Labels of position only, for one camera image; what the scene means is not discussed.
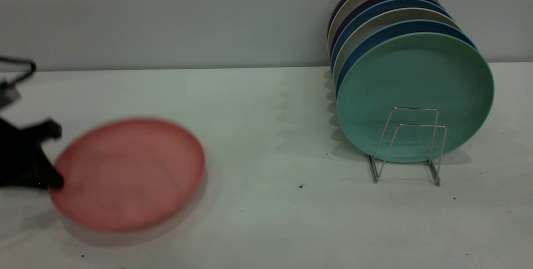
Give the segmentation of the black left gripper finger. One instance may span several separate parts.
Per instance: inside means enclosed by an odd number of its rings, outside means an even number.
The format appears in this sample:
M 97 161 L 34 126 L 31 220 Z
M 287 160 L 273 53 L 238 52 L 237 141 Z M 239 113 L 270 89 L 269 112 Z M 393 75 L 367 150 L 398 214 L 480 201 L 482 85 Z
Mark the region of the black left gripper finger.
M 52 189 L 61 189 L 64 178 L 48 160 L 44 152 L 40 152 L 40 181 Z
M 52 119 L 44 120 L 29 127 L 29 137 L 32 139 L 60 139 L 62 127 Z

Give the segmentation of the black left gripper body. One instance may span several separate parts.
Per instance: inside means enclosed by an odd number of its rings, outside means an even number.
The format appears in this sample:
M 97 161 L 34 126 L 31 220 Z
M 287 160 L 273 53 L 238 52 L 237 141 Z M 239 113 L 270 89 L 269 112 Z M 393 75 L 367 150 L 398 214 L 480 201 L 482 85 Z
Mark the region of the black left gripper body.
M 1 187 L 46 187 L 35 173 L 35 148 L 40 143 L 40 122 L 18 128 L 1 119 L 0 124 L 0 185 Z

